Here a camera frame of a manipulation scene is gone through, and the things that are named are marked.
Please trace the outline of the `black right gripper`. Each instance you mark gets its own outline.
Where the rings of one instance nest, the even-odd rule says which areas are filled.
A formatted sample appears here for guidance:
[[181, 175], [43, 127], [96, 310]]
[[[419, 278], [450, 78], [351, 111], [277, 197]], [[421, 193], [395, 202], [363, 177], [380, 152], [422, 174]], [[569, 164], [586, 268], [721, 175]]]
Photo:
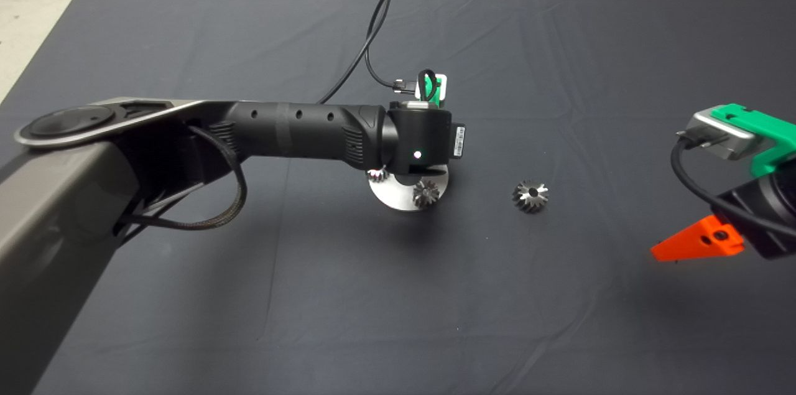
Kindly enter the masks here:
[[[794, 168], [780, 168], [718, 197], [757, 218], [795, 228]], [[718, 216], [706, 216], [654, 245], [650, 249], [654, 259], [668, 262], [734, 256], [745, 250], [744, 238], [764, 259], [794, 255], [794, 237], [760, 228], [722, 208], [715, 211]]]

